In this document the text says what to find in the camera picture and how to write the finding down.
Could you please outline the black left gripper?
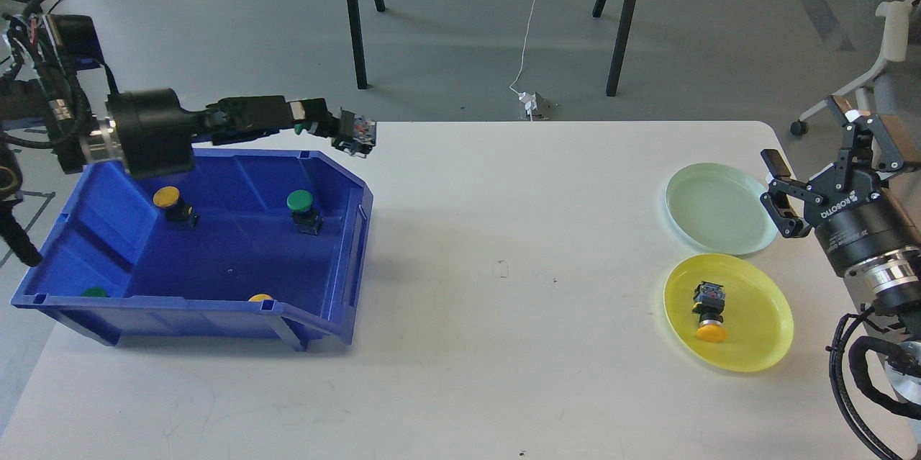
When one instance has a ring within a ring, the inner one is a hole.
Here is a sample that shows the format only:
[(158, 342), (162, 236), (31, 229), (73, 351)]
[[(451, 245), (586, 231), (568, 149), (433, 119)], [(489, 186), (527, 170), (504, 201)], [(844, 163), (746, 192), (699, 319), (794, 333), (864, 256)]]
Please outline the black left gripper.
[[(115, 122), (125, 171), (136, 180), (187, 173), (194, 168), (194, 144), (243, 144), (297, 125), (333, 125), (325, 99), (285, 96), (224, 98), (209, 109), (187, 110), (173, 89), (110, 93), (106, 113)], [(213, 113), (218, 125), (207, 125)]]

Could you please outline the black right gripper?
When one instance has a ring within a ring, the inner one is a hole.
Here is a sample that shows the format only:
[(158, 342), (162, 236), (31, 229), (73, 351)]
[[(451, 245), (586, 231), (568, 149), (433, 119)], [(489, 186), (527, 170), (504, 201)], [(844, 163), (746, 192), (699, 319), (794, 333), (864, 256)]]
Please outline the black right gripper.
[[(763, 149), (768, 189), (764, 210), (781, 237), (816, 239), (836, 276), (856, 264), (892, 251), (919, 250), (919, 230), (888, 187), (888, 180), (919, 171), (920, 155), (904, 123), (892, 115), (853, 109), (843, 96), (826, 106), (845, 130), (833, 171), (820, 171), (809, 182), (796, 180), (779, 150)], [(845, 190), (836, 185), (849, 184)], [(804, 216), (791, 198), (803, 201)]]

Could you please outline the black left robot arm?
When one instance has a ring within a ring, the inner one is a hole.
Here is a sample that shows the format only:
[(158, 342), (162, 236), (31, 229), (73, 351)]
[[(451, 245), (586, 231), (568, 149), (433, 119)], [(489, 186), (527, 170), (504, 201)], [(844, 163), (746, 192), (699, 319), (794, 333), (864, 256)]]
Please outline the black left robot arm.
[(224, 98), (200, 110), (181, 106), (172, 89), (119, 91), (86, 15), (44, 12), (48, 0), (24, 0), (4, 14), (10, 66), (2, 73), (2, 240), (21, 263), (42, 254), (13, 209), (25, 178), (13, 147), (49, 150), (66, 174), (117, 161), (138, 180), (190, 171), (193, 144), (239, 144), (292, 129), (350, 149), (354, 119), (323, 99)]

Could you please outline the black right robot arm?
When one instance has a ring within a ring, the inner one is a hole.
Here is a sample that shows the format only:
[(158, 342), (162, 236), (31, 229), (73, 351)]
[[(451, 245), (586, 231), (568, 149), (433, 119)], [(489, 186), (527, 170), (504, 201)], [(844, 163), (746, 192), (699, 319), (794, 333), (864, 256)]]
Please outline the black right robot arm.
[(871, 290), (871, 302), (835, 326), (828, 376), (852, 433), (873, 456), (894, 459), (856, 410), (845, 375), (872, 403), (919, 420), (919, 228), (889, 191), (891, 179), (918, 171), (919, 151), (897, 118), (853, 109), (839, 95), (825, 103), (843, 129), (835, 160), (802, 181), (779, 151), (764, 149), (760, 201), (781, 237), (815, 235), (839, 279)]

